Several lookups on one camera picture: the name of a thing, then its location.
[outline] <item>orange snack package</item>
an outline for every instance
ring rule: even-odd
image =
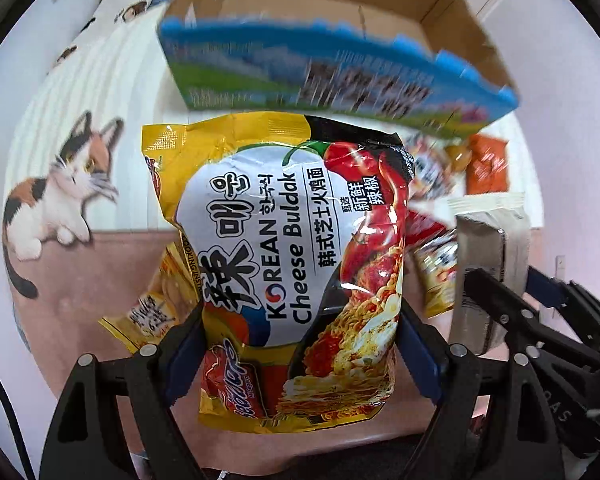
[[[507,141],[473,134],[469,137],[469,148],[473,156],[466,168],[466,193],[508,191]]]

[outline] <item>instant noodle package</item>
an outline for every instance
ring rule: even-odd
[[[233,431],[374,416],[394,388],[413,158],[396,135],[282,112],[142,130],[200,267],[200,418]]]

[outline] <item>open cardboard box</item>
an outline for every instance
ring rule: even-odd
[[[190,109],[331,109],[467,136],[518,106],[464,0],[173,0],[158,36]]]

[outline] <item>cat tail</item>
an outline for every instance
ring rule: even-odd
[[[11,280],[11,283],[13,283],[15,289],[25,298],[35,300],[38,297],[38,288],[29,280],[26,280],[20,276],[16,272],[16,269],[13,268],[13,265],[11,265],[9,248],[7,246],[7,233],[5,230],[2,231],[2,254],[4,254],[4,264],[7,267],[7,274],[9,275],[9,279]]]

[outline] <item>silver bolt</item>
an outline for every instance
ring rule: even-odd
[[[585,415],[587,415],[587,418],[598,418],[600,416],[600,408],[591,408],[587,410]]]
[[[533,345],[529,345],[525,348],[526,354],[532,359],[538,359],[540,357],[540,351]]]
[[[80,366],[89,366],[93,363],[93,356],[91,354],[82,354],[78,357],[78,364]]]
[[[466,346],[461,345],[460,343],[453,343],[449,347],[449,350],[451,350],[451,353],[456,357],[464,357],[466,355]]]
[[[152,355],[154,355],[156,352],[158,351],[158,347],[156,345],[144,345],[141,349],[140,349],[140,355],[142,357],[151,357]]]
[[[527,366],[529,364],[529,358],[524,354],[515,354],[513,360],[520,366]]]

